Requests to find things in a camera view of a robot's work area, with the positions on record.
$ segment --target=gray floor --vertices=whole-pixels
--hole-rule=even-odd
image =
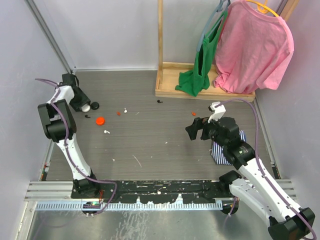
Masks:
[[[211,100],[155,97],[156,71],[79,72],[80,88],[98,110],[74,112],[77,140],[87,163],[98,179],[112,180],[217,180],[233,170],[218,166],[210,156],[211,141],[191,141],[185,127],[197,117],[210,115]],[[242,102],[225,105],[225,116],[233,117],[254,146],[255,120]],[[96,118],[106,119],[104,126]],[[259,131],[259,155],[272,173],[266,144]],[[54,148],[47,180],[72,180],[62,152]]]

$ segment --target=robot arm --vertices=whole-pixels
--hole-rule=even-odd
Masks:
[[[64,74],[62,80],[63,82],[56,87],[53,97],[48,102],[38,106],[42,127],[46,137],[54,141],[63,152],[72,171],[74,188],[80,194],[94,196],[99,186],[85,177],[96,179],[79,148],[76,137],[77,126],[69,108],[69,105],[71,105],[77,112],[87,112],[90,110],[90,100],[77,86],[76,80],[78,79],[74,75]],[[68,151],[65,146],[66,126],[52,104],[61,111],[66,120],[69,132],[66,140]]]
[[[218,106],[219,104],[220,102],[214,102],[209,107],[209,110],[213,112],[210,117],[197,117],[193,124],[185,129],[191,140],[196,139],[198,130],[202,129],[201,139],[214,140],[223,147],[223,154],[228,162],[248,178],[254,186],[254,188],[249,186],[236,171],[230,171],[219,178],[221,189],[230,192],[251,207],[267,225],[272,239],[299,240],[303,238],[310,231],[294,210],[310,226],[313,225],[315,214],[310,208],[302,209],[283,191],[266,170],[261,159],[258,160],[259,162],[256,160],[254,149],[240,139],[239,127],[235,120],[223,117],[226,109],[223,105]]]

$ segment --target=small red object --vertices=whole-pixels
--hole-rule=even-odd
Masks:
[[[103,124],[105,124],[105,122],[106,122],[106,120],[103,116],[100,116],[95,120],[95,123],[99,126],[102,126]]]

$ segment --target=cable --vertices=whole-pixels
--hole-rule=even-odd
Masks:
[[[56,86],[58,85],[57,82],[51,81],[51,80],[48,80],[48,79],[36,78],[35,80],[36,80],[36,81],[43,82],[43,83],[46,83],[46,84],[49,84],[49,85],[51,85],[51,86],[53,86],[53,87],[56,87]]]
[[[313,228],[311,227],[311,225],[305,220],[305,218],[297,211],[295,210],[290,203],[281,195],[281,193],[277,190],[277,188],[273,185],[273,183],[270,181],[270,179],[267,178],[265,171],[263,170],[260,161],[259,161],[259,155],[258,155],[258,136],[259,136],[259,123],[258,123],[258,114],[257,111],[255,109],[255,107],[248,102],[247,100],[241,99],[241,98],[233,98],[227,101],[223,101],[220,104],[216,105],[215,107],[219,107],[223,104],[229,103],[229,102],[233,102],[233,101],[241,101],[244,102],[246,104],[248,104],[250,106],[250,108],[252,109],[253,113],[254,113],[254,119],[255,119],[255,140],[254,140],[254,148],[255,148],[255,160],[256,163],[259,167],[260,172],[262,173],[262,175],[264,176],[264,179],[268,182],[268,184],[270,185],[270,187],[274,190],[274,192],[281,198],[281,200],[287,205],[287,207],[289,209],[291,209],[300,219],[301,221],[306,225],[306,227],[310,230],[310,232],[312,233],[313,238],[307,238],[307,237],[303,237],[302,239],[304,240],[317,240],[317,235],[315,233],[315,231],[313,230]]]
[[[93,179],[87,175],[85,175],[79,168],[78,166],[76,166],[76,164],[74,163],[74,161],[72,160],[71,158],[71,155],[70,155],[70,152],[69,152],[69,148],[68,148],[68,143],[67,143],[67,140],[68,140],[68,137],[69,137],[69,127],[68,127],[68,124],[67,124],[67,121],[66,121],[66,118],[65,116],[63,115],[63,113],[60,111],[60,109],[55,105],[54,101],[57,99],[57,97],[59,96],[61,90],[58,86],[58,83],[54,82],[54,81],[51,81],[51,80],[47,80],[47,79],[41,79],[41,78],[36,78],[37,81],[40,81],[40,82],[43,82],[43,83],[46,83],[46,84],[49,84],[51,86],[54,86],[55,89],[57,90],[56,93],[53,95],[53,98],[51,99],[50,101],[50,104],[52,105],[52,107],[57,111],[57,113],[60,115],[60,118],[64,124],[64,127],[65,127],[65,137],[64,137],[64,147],[65,147],[65,152],[67,154],[67,157],[70,161],[70,163],[72,164],[72,166],[84,177],[86,178],[87,180],[91,181],[91,182],[94,182],[94,183],[98,183],[98,184],[113,184],[114,185],[114,189],[113,189],[113,192],[112,192],[112,195],[111,197],[109,198],[109,200],[107,201],[107,203],[105,204],[105,206],[97,211],[96,213],[94,213],[93,215],[98,215],[100,213],[102,213],[106,208],[107,206],[109,205],[109,203],[112,201],[112,199],[115,197],[115,194],[116,194],[116,191],[117,191],[117,183],[115,181],[105,181],[105,180],[96,180],[96,179]]]

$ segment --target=wooden rack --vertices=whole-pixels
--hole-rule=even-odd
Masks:
[[[288,0],[281,13],[281,17],[288,20],[299,0]],[[252,102],[256,94],[227,93],[220,87],[214,87],[212,80],[217,77],[216,67],[212,65],[208,74],[210,87],[199,92],[197,97],[193,97],[183,91],[175,90],[179,83],[179,73],[184,73],[194,68],[193,63],[163,62],[163,0],[158,0],[158,44],[159,44],[159,64],[155,83],[155,95],[157,97],[183,98],[183,99],[206,99],[225,101],[233,98],[242,98]]]

